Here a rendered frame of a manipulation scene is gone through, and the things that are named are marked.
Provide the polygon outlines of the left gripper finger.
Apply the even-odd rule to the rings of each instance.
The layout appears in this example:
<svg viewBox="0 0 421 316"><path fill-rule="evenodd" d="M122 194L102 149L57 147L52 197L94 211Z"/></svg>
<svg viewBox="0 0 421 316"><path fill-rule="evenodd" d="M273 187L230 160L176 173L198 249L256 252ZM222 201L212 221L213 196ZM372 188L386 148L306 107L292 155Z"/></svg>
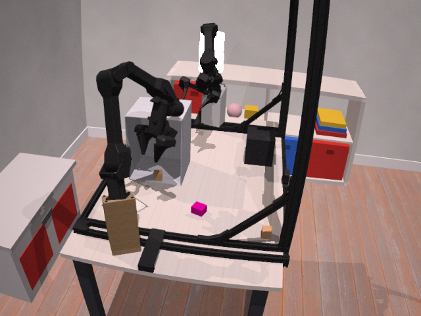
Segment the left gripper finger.
<svg viewBox="0 0 421 316"><path fill-rule="evenodd" d="M154 144L154 161L155 161L155 163L158 162L158 160L161 158L161 155L168 148L169 148L168 146L161 146L159 144Z"/></svg>
<svg viewBox="0 0 421 316"><path fill-rule="evenodd" d="M139 141L139 145L141 148L141 154L145 155L145 152L147 150L147 145L149 143L149 140L152 138L151 136L141 136L139 134L136 134L138 141Z"/></svg>

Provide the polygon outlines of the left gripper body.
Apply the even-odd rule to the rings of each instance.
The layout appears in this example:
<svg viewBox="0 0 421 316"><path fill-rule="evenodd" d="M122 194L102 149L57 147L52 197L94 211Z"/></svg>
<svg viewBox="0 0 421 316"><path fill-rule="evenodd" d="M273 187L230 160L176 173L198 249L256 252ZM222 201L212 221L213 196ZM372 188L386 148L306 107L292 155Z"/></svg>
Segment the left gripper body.
<svg viewBox="0 0 421 316"><path fill-rule="evenodd" d="M153 138L156 139L156 137L158 136L156 139L157 144L161 146L175 147L175 138L171 136L159 136L164 134L164 126L165 124L168 124L166 118L156 117L151 114L151 116L147 117L147 119L149 120L149 125L147 126L138 124L135 126L134 132L138 133L141 136L150 135L151 137L153 137L155 134L156 136L154 136Z"/></svg>

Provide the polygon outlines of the black outlined square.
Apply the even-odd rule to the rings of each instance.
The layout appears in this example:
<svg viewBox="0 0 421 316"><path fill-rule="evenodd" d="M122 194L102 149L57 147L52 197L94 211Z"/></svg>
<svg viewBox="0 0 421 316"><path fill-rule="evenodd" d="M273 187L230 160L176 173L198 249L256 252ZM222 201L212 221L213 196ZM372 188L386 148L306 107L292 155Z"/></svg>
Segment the black outlined square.
<svg viewBox="0 0 421 316"><path fill-rule="evenodd" d="M136 198L136 197L135 197ZM136 198L136 207L137 207L137 213L139 213L140 211L148 208L148 205L143 203L141 200L139 200L138 198Z"/></svg>

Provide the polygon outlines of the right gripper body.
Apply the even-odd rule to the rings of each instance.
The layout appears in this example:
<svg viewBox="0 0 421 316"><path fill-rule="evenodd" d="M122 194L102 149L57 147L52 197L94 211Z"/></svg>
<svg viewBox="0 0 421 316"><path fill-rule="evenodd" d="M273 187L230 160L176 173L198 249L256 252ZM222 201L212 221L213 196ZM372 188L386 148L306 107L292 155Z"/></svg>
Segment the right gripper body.
<svg viewBox="0 0 421 316"><path fill-rule="evenodd" d="M219 98L220 98L220 93L219 92L217 92L215 90L213 90L212 92L208 91L207 90L207 87L206 87L206 84L204 84L204 83L202 83L200 81L196 82L195 84L192 84L190 82L190 79L189 78L186 78L185 76L182 76L180 78L180 81L179 81L179 87L182 87L182 82L185 82L185 83L189 84L189 87L191 87L194 90L197 90L197 91L199 91L201 93L204 93L206 95L208 95L208 94L214 95L215 98L214 98L213 103L217 103L218 100L219 100Z"/></svg>

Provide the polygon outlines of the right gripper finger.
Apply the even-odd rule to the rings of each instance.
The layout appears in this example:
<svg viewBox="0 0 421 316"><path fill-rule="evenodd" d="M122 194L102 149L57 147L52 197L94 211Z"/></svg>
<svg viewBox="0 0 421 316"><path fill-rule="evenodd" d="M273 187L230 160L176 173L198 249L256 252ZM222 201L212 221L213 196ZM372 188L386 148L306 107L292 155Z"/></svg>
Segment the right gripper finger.
<svg viewBox="0 0 421 316"><path fill-rule="evenodd" d="M187 92L188 86L189 86L189 84L187 84L185 82L182 83L182 87L181 87L181 89L183 90L182 100L184 100L185 93Z"/></svg>
<svg viewBox="0 0 421 316"><path fill-rule="evenodd" d="M205 105L209 104L209 103L213 103L214 101L214 96L211 94L208 94L206 100L204 100L203 104L201 105L200 109L202 109Z"/></svg>

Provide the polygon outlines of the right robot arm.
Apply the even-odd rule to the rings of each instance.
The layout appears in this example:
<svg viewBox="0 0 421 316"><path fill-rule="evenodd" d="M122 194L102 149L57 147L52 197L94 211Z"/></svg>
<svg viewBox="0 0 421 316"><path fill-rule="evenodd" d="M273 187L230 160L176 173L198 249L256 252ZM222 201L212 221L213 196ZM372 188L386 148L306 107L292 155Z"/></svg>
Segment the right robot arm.
<svg viewBox="0 0 421 316"><path fill-rule="evenodd" d="M214 30L214 33L212 31L212 28ZM217 36L217 32L218 32L218 25L216 25L215 23L203 24L201 26L201 33L204 36L204 51L201 54L201 57L199 58L200 60L199 64L201 66L202 72L200 72L195 82L200 81L206 84L206 87L208 88L208 91L210 92L215 90L221 93L220 84L222 83L223 78L219 74L219 70L216 67L218 59L215 58L215 53L214 53L214 39ZM213 35L213 40L212 40L212 35ZM212 61L214 63L212 63ZM216 77L214 76L214 74Z"/></svg>

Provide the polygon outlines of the magenta cube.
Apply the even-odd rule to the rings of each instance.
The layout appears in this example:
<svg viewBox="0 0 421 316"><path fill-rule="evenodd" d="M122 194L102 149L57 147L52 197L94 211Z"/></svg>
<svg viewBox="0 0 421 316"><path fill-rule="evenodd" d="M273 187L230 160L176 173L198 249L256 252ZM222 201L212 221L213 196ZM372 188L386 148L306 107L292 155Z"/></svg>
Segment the magenta cube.
<svg viewBox="0 0 421 316"><path fill-rule="evenodd" d="M196 201L191 206L191 213L195 215L199 215L200 217L202 217L206 212L207 212L207 205L203 203L199 203L198 201Z"/></svg>

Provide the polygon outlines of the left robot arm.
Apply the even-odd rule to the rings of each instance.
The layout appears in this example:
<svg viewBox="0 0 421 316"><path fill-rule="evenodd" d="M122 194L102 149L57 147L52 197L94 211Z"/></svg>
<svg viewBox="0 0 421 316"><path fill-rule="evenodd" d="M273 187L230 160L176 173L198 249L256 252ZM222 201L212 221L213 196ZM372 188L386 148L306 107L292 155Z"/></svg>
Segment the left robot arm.
<svg viewBox="0 0 421 316"><path fill-rule="evenodd" d="M107 133L107 148L99 176L107 181L109 196L106 200L126 199L130 195L126 193L124 179L130 176L132 157L130 147L126 147L122 140L118 98L123 79L126 77L143 86L153 97L150 100L153 102L152 115L162 118L179 117L184 112L184 105L176 97L168 80L150 75L133 62L120 63L114 68L98 73L96 82L98 91L103 97Z"/></svg>

